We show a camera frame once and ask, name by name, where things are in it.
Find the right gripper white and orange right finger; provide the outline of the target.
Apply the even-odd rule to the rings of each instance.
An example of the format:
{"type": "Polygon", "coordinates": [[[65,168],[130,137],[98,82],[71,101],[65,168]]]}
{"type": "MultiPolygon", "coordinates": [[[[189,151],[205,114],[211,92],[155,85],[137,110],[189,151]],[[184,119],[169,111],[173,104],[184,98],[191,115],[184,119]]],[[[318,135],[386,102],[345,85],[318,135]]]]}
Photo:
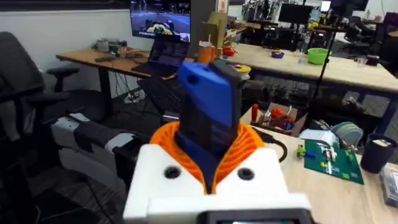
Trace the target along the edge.
{"type": "Polygon", "coordinates": [[[240,122],[213,178],[214,194],[288,194],[275,150],[266,148],[260,135],[240,122]]]}

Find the right gripper white and orange left finger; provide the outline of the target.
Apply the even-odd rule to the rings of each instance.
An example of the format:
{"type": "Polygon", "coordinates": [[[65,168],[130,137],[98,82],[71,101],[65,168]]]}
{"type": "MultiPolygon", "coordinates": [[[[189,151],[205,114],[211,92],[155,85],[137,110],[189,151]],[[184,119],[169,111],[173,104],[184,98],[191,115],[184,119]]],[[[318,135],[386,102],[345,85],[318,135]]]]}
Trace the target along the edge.
{"type": "Polygon", "coordinates": [[[125,223],[195,223],[186,211],[206,193],[202,171],[175,143],[179,122],[167,123],[139,150],[123,211],[125,223]]]}

